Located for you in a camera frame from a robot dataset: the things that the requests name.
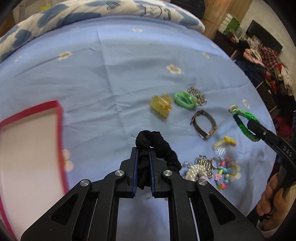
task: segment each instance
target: hair accessory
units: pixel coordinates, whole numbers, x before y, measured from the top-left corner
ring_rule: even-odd
[[[211,122],[212,124],[212,129],[206,133],[204,132],[197,124],[196,122],[196,117],[199,116],[199,115],[204,115],[205,117],[207,117],[209,119],[209,121]],[[213,117],[211,115],[209,115],[208,113],[206,113],[204,110],[199,110],[197,111],[194,116],[192,117],[191,119],[191,122],[190,124],[194,125],[194,128],[196,129],[196,131],[204,138],[204,139],[207,139],[209,138],[211,135],[213,135],[213,133],[218,129],[218,126],[215,122],[215,120],[213,119]]]
[[[175,93],[174,99],[175,103],[183,108],[192,109],[198,107],[196,97],[191,96],[187,91]]]
[[[188,88],[187,91],[196,97],[198,106],[203,106],[205,103],[207,103],[207,98],[202,95],[198,89],[192,86]]]
[[[251,141],[253,142],[257,142],[260,141],[261,138],[259,138],[257,135],[252,134],[248,128],[243,124],[243,122],[241,121],[241,119],[238,117],[239,115],[242,117],[247,118],[248,120],[255,120],[259,123],[259,121],[257,120],[257,118],[255,116],[253,116],[251,113],[239,109],[238,106],[233,105],[229,108],[229,112],[232,114],[235,122],[237,123],[237,125],[239,126],[239,128],[241,129],[241,131],[244,133],[244,135],[246,137],[248,137]]]
[[[164,118],[167,118],[169,112],[172,110],[172,97],[167,94],[163,94],[161,97],[154,95],[152,96],[152,99],[153,100],[150,102],[150,106],[160,113]]]

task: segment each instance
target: brown leather strap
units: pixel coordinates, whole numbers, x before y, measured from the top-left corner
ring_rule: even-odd
[[[204,115],[206,118],[208,118],[209,119],[209,121],[211,122],[211,124],[212,124],[212,129],[208,132],[208,133],[206,133],[205,131],[203,131],[199,126],[198,126],[198,124],[197,124],[197,122],[196,122],[196,117],[197,116],[199,116],[199,115]],[[212,116],[210,116],[210,114],[208,114],[208,113],[206,113],[204,110],[199,110],[199,111],[197,111],[195,114],[194,114],[194,116],[192,117],[192,119],[191,119],[191,122],[190,122],[190,124],[192,124],[193,123],[193,126],[194,126],[194,128],[196,129],[196,131],[204,138],[204,139],[207,139],[207,138],[209,138],[217,129],[218,129],[218,126],[217,126],[217,124],[216,124],[216,122],[215,122],[215,120],[213,119],[213,117]]]

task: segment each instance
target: green hair tie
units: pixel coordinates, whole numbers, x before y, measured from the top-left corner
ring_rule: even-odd
[[[174,95],[175,103],[186,109],[198,107],[197,98],[191,96],[187,91],[177,92]]]
[[[261,140],[261,138],[259,138],[257,135],[254,135],[253,133],[251,133],[239,118],[239,115],[240,115],[247,118],[248,120],[255,120],[256,122],[259,123],[259,121],[255,116],[253,116],[251,113],[242,109],[230,108],[229,111],[232,114],[235,122],[237,123],[237,125],[239,126],[239,128],[242,130],[242,132],[247,138],[249,138],[251,141],[254,141],[254,142]]]

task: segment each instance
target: blue and white patterned fabric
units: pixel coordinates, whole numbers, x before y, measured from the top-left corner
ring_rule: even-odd
[[[0,38],[0,62],[18,48],[63,25],[103,16],[133,15],[157,18],[184,25],[199,32],[205,26],[188,11],[156,0],[69,0],[34,14]]]
[[[193,162],[198,155],[211,158],[213,143],[233,137],[237,150],[245,153],[238,153],[240,179],[221,193],[247,215],[265,190],[276,154],[263,141],[244,136],[228,109],[237,104],[275,131],[269,112],[243,71],[196,30],[139,16],[93,18],[33,39],[0,63],[0,69],[0,120],[54,99],[63,107],[69,188],[117,170],[130,157],[133,136],[151,130],[161,132],[180,162]],[[153,95],[173,96],[190,86],[207,97],[202,109],[219,126],[207,140],[189,124],[196,110],[172,103],[164,119],[149,106]],[[203,116],[197,121],[211,129]],[[138,189],[134,199],[120,199],[117,241],[170,240],[168,203],[149,194],[149,188]]]

